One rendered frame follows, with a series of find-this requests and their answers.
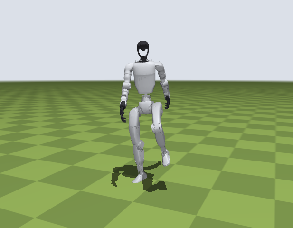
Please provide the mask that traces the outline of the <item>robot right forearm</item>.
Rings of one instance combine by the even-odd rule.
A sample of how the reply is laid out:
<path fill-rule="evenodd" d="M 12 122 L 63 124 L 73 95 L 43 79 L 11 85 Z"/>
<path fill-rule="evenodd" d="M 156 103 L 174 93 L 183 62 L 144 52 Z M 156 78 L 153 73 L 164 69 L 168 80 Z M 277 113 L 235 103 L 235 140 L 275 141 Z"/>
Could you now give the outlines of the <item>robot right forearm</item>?
<path fill-rule="evenodd" d="M 125 101 L 125 106 L 127 106 L 128 94 L 129 94 L 129 90 L 123 89 L 123 85 L 122 85 L 121 101 Z M 121 104 L 121 102 L 120 102 L 120 104 Z"/>

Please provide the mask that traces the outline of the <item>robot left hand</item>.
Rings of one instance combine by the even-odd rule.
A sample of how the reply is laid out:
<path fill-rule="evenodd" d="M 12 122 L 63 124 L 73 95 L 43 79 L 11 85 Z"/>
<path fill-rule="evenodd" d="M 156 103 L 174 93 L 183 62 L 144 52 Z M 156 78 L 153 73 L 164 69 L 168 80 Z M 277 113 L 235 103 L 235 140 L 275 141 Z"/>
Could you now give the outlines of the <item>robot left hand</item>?
<path fill-rule="evenodd" d="M 168 96 L 166 96 L 165 100 L 167 100 L 167 102 L 165 103 L 165 104 L 167 104 L 167 105 L 165 105 L 166 106 L 165 109 L 168 109 L 169 105 L 170 105 L 170 98 Z"/>

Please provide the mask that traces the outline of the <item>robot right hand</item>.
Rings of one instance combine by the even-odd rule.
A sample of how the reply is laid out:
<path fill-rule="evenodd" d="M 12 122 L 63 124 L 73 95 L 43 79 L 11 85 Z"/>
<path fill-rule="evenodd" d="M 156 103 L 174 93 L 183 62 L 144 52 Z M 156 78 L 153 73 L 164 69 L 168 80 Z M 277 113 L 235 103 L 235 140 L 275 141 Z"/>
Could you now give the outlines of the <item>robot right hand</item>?
<path fill-rule="evenodd" d="M 125 106 L 125 101 L 121 101 L 121 105 L 120 105 L 120 115 L 121 115 L 121 120 L 125 123 L 126 118 L 123 117 L 123 114 L 124 114 L 124 109 L 126 109 L 126 106 Z"/>

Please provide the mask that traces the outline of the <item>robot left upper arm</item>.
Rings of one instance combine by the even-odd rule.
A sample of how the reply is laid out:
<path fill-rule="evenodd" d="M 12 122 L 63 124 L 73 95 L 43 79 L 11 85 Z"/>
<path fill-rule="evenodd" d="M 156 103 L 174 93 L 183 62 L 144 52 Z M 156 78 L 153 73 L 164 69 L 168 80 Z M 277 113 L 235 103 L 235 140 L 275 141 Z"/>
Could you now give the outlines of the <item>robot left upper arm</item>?
<path fill-rule="evenodd" d="M 155 63 L 155 68 L 158 71 L 159 74 L 159 78 L 160 78 L 160 85 L 161 87 L 166 87 L 168 86 L 168 82 L 166 80 L 166 74 L 165 74 L 165 70 L 163 67 L 163 64 L 161 62 L 154 62 Z"/>

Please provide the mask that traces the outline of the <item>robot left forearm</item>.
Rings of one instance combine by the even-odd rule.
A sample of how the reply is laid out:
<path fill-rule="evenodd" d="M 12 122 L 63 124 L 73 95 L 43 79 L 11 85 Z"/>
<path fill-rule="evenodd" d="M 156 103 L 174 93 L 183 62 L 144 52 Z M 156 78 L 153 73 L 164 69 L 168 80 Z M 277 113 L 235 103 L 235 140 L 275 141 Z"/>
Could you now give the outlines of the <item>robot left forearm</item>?
<path fill-rule="evenodd" d="M 167 81 L 167 82 L 168 82 L 168 81 Z M 164 93 L 164 98 L 165 98 L 166 96 L 168 96 L 168 97 L 170 98 L 169 85 L 166 86 L 166 87 L 162 87 L 162 89 L 163 89 L 163 93 Z"/>

